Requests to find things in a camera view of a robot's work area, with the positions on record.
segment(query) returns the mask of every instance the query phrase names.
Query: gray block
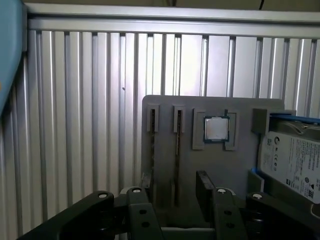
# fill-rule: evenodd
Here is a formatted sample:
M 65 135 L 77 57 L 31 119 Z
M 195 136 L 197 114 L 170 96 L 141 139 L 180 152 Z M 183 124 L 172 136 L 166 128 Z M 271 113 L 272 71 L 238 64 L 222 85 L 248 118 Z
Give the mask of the gray block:
M 205 170 L 217 187 L 233 190 L 244 199 L 247 193 L 248 170 L 256 167 L 259 139 L 253 133 L 253 108 L 283 111 L 280 99 L 226 98 L 198 96 L 146 96 L 142 101 L 142 171 L 150 169 L 151 142 L 147 131 L 148 106 L 159 106 L 158 132 L 154 139 L 155 209 L 164 222 L 185 227 L 206 227 L 196 199 L 196 171 Z M 184 132 L 180 139 L 178 207 L 173 206 L 173 185 L 177 134 L 177 109 L 183 109 Z M 226 110 L 236 113 L 239 127 L 236 142 L 226 146 L 220 143 L 203 143 L 203 116 L 224 116 Z

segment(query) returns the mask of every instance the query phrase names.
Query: hard drive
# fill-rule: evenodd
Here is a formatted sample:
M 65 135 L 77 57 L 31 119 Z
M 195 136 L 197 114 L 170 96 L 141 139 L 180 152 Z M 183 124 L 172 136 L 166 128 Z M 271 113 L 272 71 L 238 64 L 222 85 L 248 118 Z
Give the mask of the hard drive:
M 312 208 L 312 214 L 318 212 L 318 204 L 320 204 L 319 119 L 278 114 L 271 116 L 269 132 L 262 137 L 259 147 L 258 170 L 261 174 L 269 176 L 307 199 L 304 205 Z M 284 190 L 284 188 L 279 187 L 277 183 L 273 182 L 270 190 L 281 194 L 280 189 Z M 284 197 L 288 201 L 294 202 L 296 199 L 299 201 L 299 198 L 290 197 L 289 191 L 286 192 Z

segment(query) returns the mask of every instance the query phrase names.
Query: corrugated metal wall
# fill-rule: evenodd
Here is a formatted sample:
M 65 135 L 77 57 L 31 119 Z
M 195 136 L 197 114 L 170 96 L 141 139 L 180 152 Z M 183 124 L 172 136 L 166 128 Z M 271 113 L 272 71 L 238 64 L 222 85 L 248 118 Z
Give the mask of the corrugated metal wall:
M 282 98 L 320 114 L 317 39 L 31 29 L 0 125 L 0 233 L 15 239 L 141 170 L 145 95 Z

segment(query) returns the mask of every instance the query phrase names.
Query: gray fixture plate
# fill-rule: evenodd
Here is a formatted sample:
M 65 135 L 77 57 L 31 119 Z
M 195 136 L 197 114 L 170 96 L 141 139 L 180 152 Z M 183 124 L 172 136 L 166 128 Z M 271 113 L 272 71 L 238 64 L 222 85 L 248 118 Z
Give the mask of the gray fixture plate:
M 196 171 L 205 170 L 216 187 L 224 187 L 245 198 L 248 170 L 256 167 L 259 136 L 251 131 L 253 108 L 283 110 L 280 99 L 227 98 L 199 96 L 146 96 L 142 101 L 142 171 L 151 169 L 150 111 L 155 109 L 154 137 L 154 206 L 163 225 L 204 227 L 196 199 Z M 174 198 L 174 167 L 176 133 L 175 109 L 182 109 L 182 131 L 179 163 L 179 203 Z M 195 122 L 194 112 L 205 116 L 223 116 L 225 111 L 236 112 L 236 147 L 224 143 L 199 142 L 203 134 L 201 121 Z

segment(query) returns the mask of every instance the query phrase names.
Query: hard drive label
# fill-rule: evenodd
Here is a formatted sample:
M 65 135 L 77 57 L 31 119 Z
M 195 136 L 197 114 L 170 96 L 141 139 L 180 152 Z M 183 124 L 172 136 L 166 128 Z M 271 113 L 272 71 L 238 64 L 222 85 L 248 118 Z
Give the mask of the hard drive label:
M 320 142 L 270 131 L 262 140 L 260 170 L 315 204 L 320 203 Z

